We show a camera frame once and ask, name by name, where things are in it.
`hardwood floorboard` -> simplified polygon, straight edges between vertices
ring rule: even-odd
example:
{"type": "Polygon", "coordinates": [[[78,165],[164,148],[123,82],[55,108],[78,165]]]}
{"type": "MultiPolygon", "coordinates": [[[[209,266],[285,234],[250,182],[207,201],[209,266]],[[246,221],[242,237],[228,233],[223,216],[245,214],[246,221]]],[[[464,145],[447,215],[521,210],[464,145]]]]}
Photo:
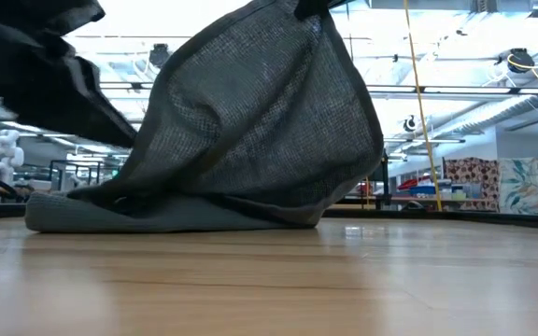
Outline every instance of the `hardwood floorboard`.
{"type": "Polygon", "coordinates": [[[538,230],[42,235],[0,219],[0,335],[538,336],[538,230]]]}

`gray mesh fabric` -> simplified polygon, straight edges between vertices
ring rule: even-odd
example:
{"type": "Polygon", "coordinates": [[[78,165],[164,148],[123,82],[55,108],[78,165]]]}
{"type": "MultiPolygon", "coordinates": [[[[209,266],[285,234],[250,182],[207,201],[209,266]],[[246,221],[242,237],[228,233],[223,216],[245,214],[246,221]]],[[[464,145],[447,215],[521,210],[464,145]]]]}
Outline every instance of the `gray mesh fabric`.
{"type": "Polygon", "coordinates": [[[383,137],[331,16],[299,21],[296,5],[252,1],[175,52],[155,81],[120,173],[67,197],[33,197],[28,227],[101,231],[100,223],[108,222],[115,229],[104,231],[190,231],[317,224],[325,208],[376,168],[383,137]],[[195,217],[194,203],[206,204],[199,211],[218,212],[187,225],[176,213],[189,208],[195,217]]]}

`floral fabric panel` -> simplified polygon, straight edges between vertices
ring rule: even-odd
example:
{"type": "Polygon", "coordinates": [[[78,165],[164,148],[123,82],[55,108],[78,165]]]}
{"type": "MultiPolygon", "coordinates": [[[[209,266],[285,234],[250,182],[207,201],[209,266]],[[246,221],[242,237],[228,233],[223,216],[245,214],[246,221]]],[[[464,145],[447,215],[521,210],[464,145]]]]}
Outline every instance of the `floral fabric panel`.
{"type": "Polygon", "coordinates": [[[500,210],[538,215],[538,159],[500,159],[500,210]]]}
{"type": "Polygon", "coordinates": [[[498,211],[499,199],[499,167],[497,161],[478,158],[446,160],[446,178],[453,184],[481,184],[483,201],[465,202],[460,210],[498,211]]]}

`white wall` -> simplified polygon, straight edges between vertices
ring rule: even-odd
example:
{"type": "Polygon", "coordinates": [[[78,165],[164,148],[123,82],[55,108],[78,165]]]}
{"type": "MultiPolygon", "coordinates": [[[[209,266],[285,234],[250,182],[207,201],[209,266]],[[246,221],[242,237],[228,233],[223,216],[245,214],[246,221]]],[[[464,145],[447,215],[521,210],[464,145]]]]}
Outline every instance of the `white wall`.
{"type": "Polygon", "coordinates": [[[65,150],[60,146],[38,143],[30,138],[22,138],[20,145],[24,150],[26,164],[49,166],[51,160],[65,160],[65,150]]]}
{"type": "MultiPolygon", "coordinates": [[[[476,157],[483,160],[498,158],[497,136],[495,127],[485,130],[482,135],[467,135],[463,144],[442,144],[433,150],[435,166],[443,163],[443,158],[462,159],[476,157]]],[[[396,176],[423,170],[430,167],[427,156],[408,156],[408,162],[392,163],[389,165],[389,176],[396,176]]]]}
{"type": "Polygon", "coordinates": [[[499,132],[497,138],[500,158],[518,159],[538,156],[538,134],[499,132]]]}

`gray fabric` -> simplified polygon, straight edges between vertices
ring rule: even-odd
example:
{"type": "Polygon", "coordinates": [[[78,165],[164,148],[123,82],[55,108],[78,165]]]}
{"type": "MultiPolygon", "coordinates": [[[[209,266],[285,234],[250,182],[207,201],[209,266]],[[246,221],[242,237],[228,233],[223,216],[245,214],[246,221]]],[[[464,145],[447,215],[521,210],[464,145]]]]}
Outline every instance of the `gray fabric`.
{"type": "MultiPolygon", "coordinates": [[[[28,227],[85,231],[99,221],[126,228],[152,220],[168,231],[184,197],[219,200],[250,227],[259,218],[316,225],[376,168],[383,137],[331,16],[298,21],[296,4],[252,1],[176,51],[118,175],[66,198],[31,198],[28,227]]],[[[214,230],[230,221],[225,214],[192,223],[214,230]]],[[[246,226],[239,220],[234,230],[246,226]]]]}

